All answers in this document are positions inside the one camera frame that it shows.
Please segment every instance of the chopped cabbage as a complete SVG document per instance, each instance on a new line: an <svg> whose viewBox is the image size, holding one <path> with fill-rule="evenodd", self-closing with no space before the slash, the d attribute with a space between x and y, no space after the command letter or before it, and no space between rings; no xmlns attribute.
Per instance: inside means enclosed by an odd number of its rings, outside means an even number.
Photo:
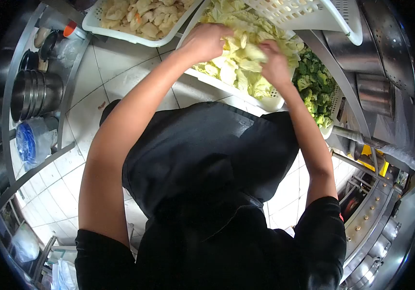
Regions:
<svg viewBox="0 0 415 290"><path fill-rule="evenodd" d="M238 88L243 93L261 100L271 97L272 85L260 74L260 63L267 56L257 45L266 39L276 40L281 52L288 58L288 67L294 69L301 60L299 51L304 42L292 31L284 31L255 14L242 0L212 0L201 16L202 23L222 23L234 31L233 37L225 38L222 56L208 65L195 65L201 73L218 78Z"/></svg>

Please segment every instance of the plastic bag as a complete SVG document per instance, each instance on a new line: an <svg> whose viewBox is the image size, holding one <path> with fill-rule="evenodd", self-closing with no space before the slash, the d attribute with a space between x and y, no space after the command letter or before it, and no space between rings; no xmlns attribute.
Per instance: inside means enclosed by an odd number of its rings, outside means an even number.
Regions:
<svg viewBox="0 0 415 290"><path fill-rule="evenodd" d="M82 39L68 39L61 40L56 49L58 60L64 67L71 67L74 65L77 58L78 50L82 46Z"/></svg>
<svg viewBox="0 0 415 290"><path fill-rule="evenodd" d="M11 242L16 249L16 258L21 263L33 261L38 257L40 246L34 232L27 224L21 225Z"/></svg>
<svg viewBox="0 0 415 290"><path fill-rule="evenodd" d="M16 128L19 158L28 171L45 161L51 154L51 146L58 140L58 131L49 131L41 117L28 119Z"/></svg>
<svg viewBox="0 0 415 290"><path fill-rule="evenodd" d="M60 258L58 264L53 264L53 282L51 282L51 290L75 289L78 289L78 284L74 264Z"/></svg>

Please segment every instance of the kitchen shelf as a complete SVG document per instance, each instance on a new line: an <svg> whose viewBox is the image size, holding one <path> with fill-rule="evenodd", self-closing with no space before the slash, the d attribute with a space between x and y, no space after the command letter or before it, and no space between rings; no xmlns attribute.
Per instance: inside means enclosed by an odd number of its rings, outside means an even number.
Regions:
<svg viewBox="0 0 415 290"><path fill-rule="evenodd" d="M351 107L354 116L359 124L359 130L363 136L371 139L372 131L369 130L366 116L359 102L359 97L356 89L355 73L344 71L331 53L328 45L326 44L325 37L321 30L296 30L296 34L312 49L326 68L330 71L331 75L339 85L341 91L346 98L347 103ZM372 161L375 165L375 172L379 173L377 157L375 149L372 148Z"/></svg>
<svg viewBox="0 0 415 290"><path fill-rule="evenodd" d="M15 45L15 49L9 63L9 68L7 72L6 82L4 83L4 92L3 92L3 101L2 101L2 148L3 148L3 159L6 164L6 174L9 180L10 186L3 192L0 193L0 210L5 206L12 196L19 190L24 183L26 183L31 177L37 174L40 170L46 167L48 164L59 158L61 155L65 154L69 150L73 149L75 146L75 142L71 142L70 144L64 145L63 140L63 128L65 125L66 113L70 108L72 95L75 88L75 77L77 74L78 67L80 62L82 61L82 57L85 53L85 50L88 47L88 44L92 38L90 33L87 34L86 38L80 44L80 47L77 50L77 56L75 59L74 64L71 67L64 67L63 64L55 59L49 59L49 65L47 72L49 73L56 73L60 75L64 88L63 88L63 96L60 103L60 108L52 113L48 113L48 115L53 115L59 119L59 126L58 126L58 145L57 148L52 148L52 154L45 159L45 161L40 164L39 166L32 168L31 170L27 171L23 176L16 180L16 176L13 170L13 163L12 163L12 156L11 156L11 148L10 148L10 140L13 139L13 133L15 130L10 130L10 105L11 105L11 92L13 90L14 79L17 75L19 65L21 63L21 58L27 48L31 47L31 43L29 40L33 39L33 33L35 32L35 27L37 21L41 17L43 11L48 6L45 3L39 3L35 10L29 11L28 9L24 11L22 18L28 19L28 21L19 23L19 30L22 31L17 44Z"/></svg>

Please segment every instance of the white container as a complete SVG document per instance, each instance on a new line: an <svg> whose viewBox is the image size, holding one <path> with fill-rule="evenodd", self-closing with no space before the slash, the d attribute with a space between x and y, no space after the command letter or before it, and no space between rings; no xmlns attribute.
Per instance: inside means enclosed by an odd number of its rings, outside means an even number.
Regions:
<svg viewBox="0 0 415 290"><path fill-rule="evenodd" d="M129 33L102 28L100 26L100 21L101 15L103 14L103 5L106 3L105 1L106 0L98 0L96 1L95 5L93 5L93 7L90 8L90 11L85 16L82 22L82 28L94 34L100 34L112 38L122 39L131 43L140 43L142 45L149 47L160 47L169 43L170 40L172 40L172 38L174 38L176 33L179 31L183 23L188 19L188 17L190 17L190 15L199 6L199 4L203 2L203 0L195 0L191 7L185 11L182 17L174 25L172 30L163 39L148 40Z"/></svg>
<svg viewBox="0 0 415 290"><path fill-rule="evenodd" d="M244 0L257 13L284 30L343 32L362 44L362 25L356 0Z"/></svg>
<svg viewBox="0 0 415 290"><path fill-rule="evenodd" d="M199 22L199 19L201 18L201 15L204 13L204 9L209 6L211 3L211 0L205 0L200 6L198 11L193 15L193 18L191 19L190 23L187 26L187 29L183 33L183 36L181 37L177 49L182 44L183 40L186 38L187 34L193 29L193 27ZM290 71L290 75L292 76L294 74L294 69ZM219 88L221 90L224 90L234 96L237 96L244 101L250 103L253 106L259 107L263 109L266 112L273 113L277 112L280 109L286 109L286 104L282 96L274 89L272 91L273 97L264 97L261 101L257 100L256 98L243 93L239 89L232 87L230 85L227 85L226 83L222 82L219 79L216 79L214 77L211 77L210 75L207 75L205 73L199 72L195 69L189 68L185 71L186 74L193 76L195 78L198 78L201 82L210 84L211 86L214 86L216 88ZM336 116L338 115L339 106L341 105L341 100L343 97L342 91L337 86L334 93L330 96L332 101L331 106L331 119L333 120L333 123L328 128L320 128L320 132L322 133L322 136L324 139L327 139L331 135L331 131L333 129L333 125L335 122L338 122L336 119Z"/></svg>

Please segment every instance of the metal pipe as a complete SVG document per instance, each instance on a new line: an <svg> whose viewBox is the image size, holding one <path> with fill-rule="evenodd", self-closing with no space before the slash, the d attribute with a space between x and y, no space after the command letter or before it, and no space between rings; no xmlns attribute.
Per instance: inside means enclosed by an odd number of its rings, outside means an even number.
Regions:
<svg viewBox="0 0 415 290"><path fill-rule="evenodd" d="M407 164L408 167L410 167L411 169L415 171L415 156L409 152L402 150L401 148L398 148L394 144L390 144L388 142L379 140L377 138L372 138L372 139L366 138L359 132L345 129L339 126L333 126L332 134L343 136L348 139L354 140L359 143L364 143L372 147L372 155L373 155L374 149L377 149L383 152L384 154L389 154L392 157L398 159L399 161Z"/></svg>
<svg viewBox="0 0 415 290"><path fill-rule="evenodd" d="M355 162L354 160L351 160L349 158L344 157L343 155L340 155L338 153L335 153L333 151L333 149L330 151L330 154L336 158L338 158L339 160L342 160L344 162L349 163L350 165L354 166L357 169L360 169L361 171L369 174L372 177L375 177L376 179L378 179L379 181L386 183L387 185L389 185L390 187L393 187L394 189L396 189L399 192L402 192L402 188L400 188L396 183L393 183L391 180L382 177L379 174L374 173L373 171L369 170L367 167L361 165L360 163Z"/></svg>

